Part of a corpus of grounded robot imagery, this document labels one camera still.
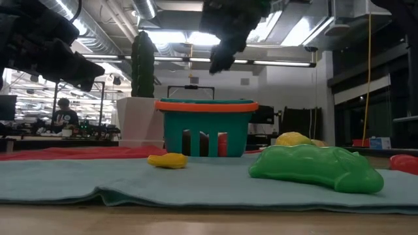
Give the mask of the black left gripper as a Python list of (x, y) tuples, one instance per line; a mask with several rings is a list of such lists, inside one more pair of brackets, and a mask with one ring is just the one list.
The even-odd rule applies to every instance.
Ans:
[(79, 30), (42, 3), (1, 3), (1, 68), (91, 91), (105, 70), (73, 52)]

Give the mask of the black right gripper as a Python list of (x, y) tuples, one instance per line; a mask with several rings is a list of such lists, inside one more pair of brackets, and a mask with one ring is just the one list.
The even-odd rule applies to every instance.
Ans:
[(270, 0), (204, 0), (199, 31), (216, 36), (221, 45), (213, 46), (210, 74), (229, 71), (235, 54), (243, 52), (249, 33), (271, 11)]

